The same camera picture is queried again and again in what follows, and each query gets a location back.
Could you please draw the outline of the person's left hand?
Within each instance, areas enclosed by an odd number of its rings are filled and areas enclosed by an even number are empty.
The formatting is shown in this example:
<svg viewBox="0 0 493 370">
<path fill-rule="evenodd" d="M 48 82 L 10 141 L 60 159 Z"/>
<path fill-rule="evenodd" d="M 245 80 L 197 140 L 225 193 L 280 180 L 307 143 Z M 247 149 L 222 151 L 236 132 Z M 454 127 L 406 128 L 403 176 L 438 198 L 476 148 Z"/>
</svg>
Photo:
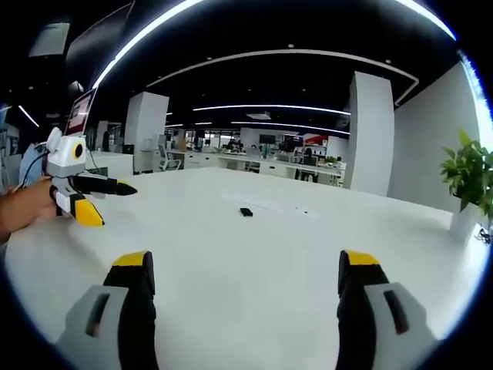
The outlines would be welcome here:
<svg viewBox="0 0 493 370">
<path fill-rule="evenodd" d="M 51 186 L 51 178 L 42 177 L 30 187 L 15 192 L 15 220 L 22 227 L 38 219 L 57 216 L 56 205 L 50 195 Z"/>
</svg>

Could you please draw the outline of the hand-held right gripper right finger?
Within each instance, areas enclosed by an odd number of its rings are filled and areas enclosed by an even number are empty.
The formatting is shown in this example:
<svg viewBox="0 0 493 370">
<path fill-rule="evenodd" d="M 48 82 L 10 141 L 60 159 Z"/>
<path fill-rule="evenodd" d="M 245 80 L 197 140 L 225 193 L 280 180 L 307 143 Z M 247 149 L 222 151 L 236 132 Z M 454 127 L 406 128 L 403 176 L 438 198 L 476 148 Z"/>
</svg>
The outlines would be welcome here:
<svg viewBox="0 0 493 370">
<path fill-rule="evenodd" d="M 338 369 L 417 369 L 438 346 L 425 308 L 373 256 L 340 252 L 337 293 Z"/>
</svg>

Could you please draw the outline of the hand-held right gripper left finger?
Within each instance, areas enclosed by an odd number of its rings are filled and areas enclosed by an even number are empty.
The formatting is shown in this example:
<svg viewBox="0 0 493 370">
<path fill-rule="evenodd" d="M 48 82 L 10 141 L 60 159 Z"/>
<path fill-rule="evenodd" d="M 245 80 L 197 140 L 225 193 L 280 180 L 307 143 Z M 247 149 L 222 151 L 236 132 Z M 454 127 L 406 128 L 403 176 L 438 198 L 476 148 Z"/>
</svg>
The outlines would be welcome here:
<svg viewBox="0 0 493 370">
<path fill-rule="evenodd" d="M 155 369 L 153 254 L 116 259 L 65 316 L 55 347 L 74 369 Z"/>
</svg>

